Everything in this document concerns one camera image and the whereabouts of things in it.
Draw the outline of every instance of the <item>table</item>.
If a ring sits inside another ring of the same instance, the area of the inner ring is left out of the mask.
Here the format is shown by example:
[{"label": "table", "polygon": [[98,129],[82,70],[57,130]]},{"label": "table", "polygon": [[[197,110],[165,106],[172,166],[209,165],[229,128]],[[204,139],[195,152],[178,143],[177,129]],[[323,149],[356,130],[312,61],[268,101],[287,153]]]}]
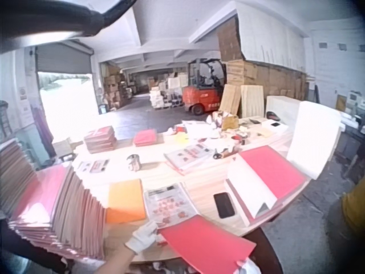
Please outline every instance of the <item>table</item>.
[{"label": "table", "polygon": [[[292,138],[293,132],[291,131],[287,131],[283,134],[274,134],[266,139],[256,137],[251,140],[249,139],[248,144],[242,146],[242,150],[249,150],[268,144],[283,156],[286,156]],[[244,225],[242,218],[238,214],[226,219],[220,219],[213,195],[226,191],[224,181],[227,178],[228,165],[234,155],[219,160],[214,160],[213,158],[208,159],[204,164],[195,168],[193,172],[182,176],[165,164],[163,153],[174,151],[186,145],[176,143],[174,135],[166,136],[164,134],[158,134],[157,140],[158,144],[145,147],[134,147],[131,139],[120,140],[118,141],[116,150],[99,154],[89,154],[85,146],[82,146],[73,165],[74,167],[77,167],[82,160],[110,159],[104,173],[92,175],[78,173],[83,179],[85,187],[89,188],[91,193],[96,196],[105,207],[107,207],[108,190],[111,183],[139,178],[142,181],[144,190],[160,188],[177,182],[184,182],[186,190],[199,213],[217,226],[237,236],[243,236],[253,231],[264,222],[279,214],[279,211],[273,211],[267,218],[263,219],[263,221],[248,227]],[[143,165],[142,170],[138,172],[128,170],[125,160],[130,154],[140,155],[140,160]],[[310,180],[308,179],[296,193],[285,200],[284,207],[292,202],[304,190],[309,184],[309,181]],[[113,253],[120,243],[127,241],[131,237],[132,232],[143,223],[145,223],[145,221],[126,224],[107,224],[104,231],[104,250],[106,258]],[[168,245],[159,247],[155,244],[143,253],[135,256],[133,261],[167,260],[176,257],[179,257],[179,255]]]}]

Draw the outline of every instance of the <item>hand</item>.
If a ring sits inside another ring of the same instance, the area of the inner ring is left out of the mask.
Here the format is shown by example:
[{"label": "hand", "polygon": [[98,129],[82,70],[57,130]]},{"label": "hand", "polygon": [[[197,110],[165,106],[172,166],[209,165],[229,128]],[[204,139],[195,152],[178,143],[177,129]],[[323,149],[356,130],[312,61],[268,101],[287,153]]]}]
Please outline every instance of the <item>hand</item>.
[{"label": "hand", "polygon": [[236,264],[238,269],[233,274],[261,274],[260,269],[249,258],[245,261],[237,261]]},{"label": "hand", "polygon": [[138,254],[156,241],[156,232],[156,222],[149,221],[133,232],[132,237],[125,243],[125,246]]}]

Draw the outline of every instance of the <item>orange forklift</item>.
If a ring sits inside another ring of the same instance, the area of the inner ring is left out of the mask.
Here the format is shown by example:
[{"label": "orange forklift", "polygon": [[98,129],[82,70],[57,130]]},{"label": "orange forklift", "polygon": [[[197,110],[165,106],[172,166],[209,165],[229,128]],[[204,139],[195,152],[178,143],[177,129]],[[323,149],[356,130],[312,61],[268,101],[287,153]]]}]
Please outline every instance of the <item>orange forklift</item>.
[{"label": "orange forklift", "polygon": [[[224,80],[214,74],[213,64],[218,63],[222,69]],[[200,74],[201,66],[207,66],[210,77]],[[219,59],[196,59],[188,64],[189,86],[184,87],[182,101],[185,103],[185,110],[195,115],[202,115],[208,111],[219,109],[224,85],[226,84],[226,68]]]}]

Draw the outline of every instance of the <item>black phone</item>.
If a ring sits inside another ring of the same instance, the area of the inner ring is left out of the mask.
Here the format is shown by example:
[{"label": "black phone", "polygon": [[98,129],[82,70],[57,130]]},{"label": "black phone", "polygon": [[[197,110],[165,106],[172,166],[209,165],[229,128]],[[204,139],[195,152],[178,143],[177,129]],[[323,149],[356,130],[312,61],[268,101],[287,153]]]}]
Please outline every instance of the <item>black phone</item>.
[{"label": "black phone", "polygon": [[235,214],[232,202],[227,192],[214,194],[214,201],[218,209],[218,215],[221,219],[231,217]]}]

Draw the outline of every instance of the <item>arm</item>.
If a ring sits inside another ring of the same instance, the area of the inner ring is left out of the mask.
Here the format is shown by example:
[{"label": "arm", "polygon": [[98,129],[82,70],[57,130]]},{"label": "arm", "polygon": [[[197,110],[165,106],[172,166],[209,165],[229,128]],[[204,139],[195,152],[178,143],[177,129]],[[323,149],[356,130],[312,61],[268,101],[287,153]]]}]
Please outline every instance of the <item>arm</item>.
[{"label": "arm", "polygon": [[122,244],[115,254],[103,264],[95,274],[123,274],[138,253],[142,252],[156,240],[157,224],[149,221],[135,232],[129,241]]}]

